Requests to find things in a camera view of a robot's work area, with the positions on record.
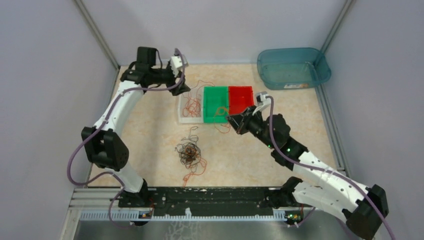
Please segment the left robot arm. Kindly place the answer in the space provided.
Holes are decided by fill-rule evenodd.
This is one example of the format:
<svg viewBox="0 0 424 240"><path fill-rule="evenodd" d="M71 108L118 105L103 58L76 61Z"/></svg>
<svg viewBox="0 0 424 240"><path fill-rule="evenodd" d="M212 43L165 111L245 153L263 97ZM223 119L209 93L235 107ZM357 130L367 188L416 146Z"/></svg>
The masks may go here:
<svg viewBox="0 0 424 240"><path fill-rule="evenodd" d="M178 48L166 65L155 67L160 59L158 49L140 46L136 60L123 72L116 94L99 120L81 131L88 161L121 184L119 207L148 207L152 197L147 181L129 163L130 151L121 135L124 126L146 92L168 91L173 96L190 91L185 83L188 61Z"/></svg>

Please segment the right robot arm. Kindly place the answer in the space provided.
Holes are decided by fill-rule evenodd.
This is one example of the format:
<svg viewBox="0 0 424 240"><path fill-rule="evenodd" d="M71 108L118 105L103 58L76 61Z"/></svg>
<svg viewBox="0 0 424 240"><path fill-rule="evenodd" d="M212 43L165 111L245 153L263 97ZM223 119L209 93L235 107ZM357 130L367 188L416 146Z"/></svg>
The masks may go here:
<svg viewBox="0 0 424 240"><path fill-rule="evenodd" d="M310 180L291 177L282 187L281 199L287 206L297 203L315 207L345 223L364 240L371 240L381 225L388 227L386 192L379 185L358 183L318 159L290 135L291 128L281 114L263 119L255 106L240 114L226 116L239 135L251 133L268 146L281 166Z"/></svg>

